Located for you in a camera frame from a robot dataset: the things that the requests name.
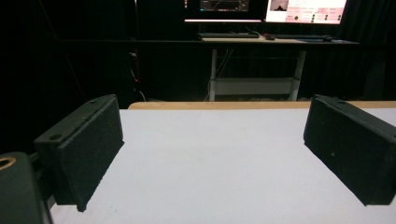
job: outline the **wooden table edge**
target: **wooden table edge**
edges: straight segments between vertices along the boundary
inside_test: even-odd
[[[396,101],[350,101],[359,108],[396,108]],[[235,110],[235,109],[300,109],[311,102],[137,102],[133,110]]]

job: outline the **keyboard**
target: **keyboard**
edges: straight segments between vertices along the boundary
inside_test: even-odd
[[[332,41],[330,35],[274,35],[276,39],[307,39],[307,40],[322,40]]]
[[[251,33],[199,33],[200,38],[259,38]]]

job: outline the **white tabletop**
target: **white tabletop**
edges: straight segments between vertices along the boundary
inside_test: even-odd
[[[396,108],[365,109],[396,125]],[[396,223],[304,145],[308,109],[121,110],[125,145],[61,223]]]

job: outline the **computer monitor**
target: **computer monitor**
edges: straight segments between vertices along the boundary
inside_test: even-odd
[[[265,22],[338,25],[347,0],[268,0]]]
[[[262,0],[185,0],[184,22],[207,23],[260,23]]]

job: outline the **desk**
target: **desk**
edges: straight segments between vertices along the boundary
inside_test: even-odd
[[[396,125],[396,102],[356,104]],[[304,145],[308,107],[133,104],[87,210],[55,204],[54,222],[396,223],[396,202],[363,206]]]
[[[295,39],[265,40],[260,38],[203,38],[208,43],[256,43],[264,45],[280,44],[312,44]],[[357,44],[347,41],[323,42],[325,45]],[[288,94],[290,101],[296,101],[304,68],[306,50],[301,49],[293,77],[282,78],[217,78],[218,50],[212,49],[212,64],[210,73],[209,101],[215,101],[216,94]]]

